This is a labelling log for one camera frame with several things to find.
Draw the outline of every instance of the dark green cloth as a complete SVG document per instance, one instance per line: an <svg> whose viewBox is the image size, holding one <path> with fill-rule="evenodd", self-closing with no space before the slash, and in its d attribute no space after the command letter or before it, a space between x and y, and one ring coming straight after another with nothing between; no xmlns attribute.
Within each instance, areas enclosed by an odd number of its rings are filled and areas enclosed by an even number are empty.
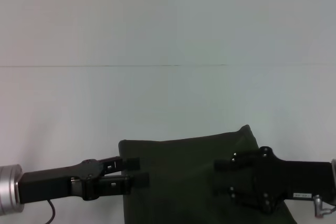
<svg viewBox="0 0 336 224"><path fill-rule="evenodd" d="M237 132L172 140L119 143L122 158L139 157L150 187L132 189L124 196L125 224L295 224L283 203L272 215L232 204L229 196L214 196L214 187L240 184L251 190L250 171L216 173L215 159L229 160L234 152L258 148L248 125Z"/></svg>

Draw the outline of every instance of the black cable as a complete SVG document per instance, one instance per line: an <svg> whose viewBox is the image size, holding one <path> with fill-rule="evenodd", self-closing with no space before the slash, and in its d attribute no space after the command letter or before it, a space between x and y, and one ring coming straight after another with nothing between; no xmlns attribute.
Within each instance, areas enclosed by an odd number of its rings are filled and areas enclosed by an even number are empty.
<svg viewBox="0 0 336 224"><path fill-rule="evenodd" d="M48 222L46 224L50 224L54 220L55 214L56 214L54 204L51 202L50 199L48 200L48 203L51 206L51 209L52 209L53 213L52 213L52 217L50 218L50 220L48 220Z"/></svg>

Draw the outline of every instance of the white backdrop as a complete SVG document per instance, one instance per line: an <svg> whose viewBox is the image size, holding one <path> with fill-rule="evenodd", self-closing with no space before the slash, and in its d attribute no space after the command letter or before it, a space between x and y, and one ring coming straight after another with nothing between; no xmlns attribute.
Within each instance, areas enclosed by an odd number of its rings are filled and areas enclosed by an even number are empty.
<svg viewBox="0 0 336 224"><path fill-rule="evenodd" d="M280 158L336 157L334 0L0 0L0 164L24 171L250 124ZM123 224L122 197L54 200ZM311 202L288 202L299 224ZM44 223L46 202L0 223Z"/></svg>

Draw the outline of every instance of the metal cylinder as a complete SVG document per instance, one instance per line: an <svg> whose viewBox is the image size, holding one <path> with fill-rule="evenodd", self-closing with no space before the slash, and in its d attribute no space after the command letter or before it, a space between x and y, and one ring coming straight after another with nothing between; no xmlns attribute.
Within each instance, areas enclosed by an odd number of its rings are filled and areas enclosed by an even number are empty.
<svg viewBox="0 0 336 224"><path fill-rule="evenodd" d="M24 205L20 204L18 193L22 174L20 165L0 167L0 216L23 211Z"/></svg>

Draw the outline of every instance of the metal clamp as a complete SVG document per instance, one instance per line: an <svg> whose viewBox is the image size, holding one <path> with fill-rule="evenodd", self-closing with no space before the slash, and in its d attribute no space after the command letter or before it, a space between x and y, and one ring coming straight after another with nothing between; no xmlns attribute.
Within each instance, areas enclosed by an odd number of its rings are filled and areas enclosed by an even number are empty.
<svg viewBox="0 0 336 224"><path fill-rule="evenodd" d="M336 211L336 207L334 208L323 208L323 201L322 197L319 195L315 195L313 197L314 201L314 208L315 208L315 217L316 218L323 218L324 215L330 215Z"/></svg>

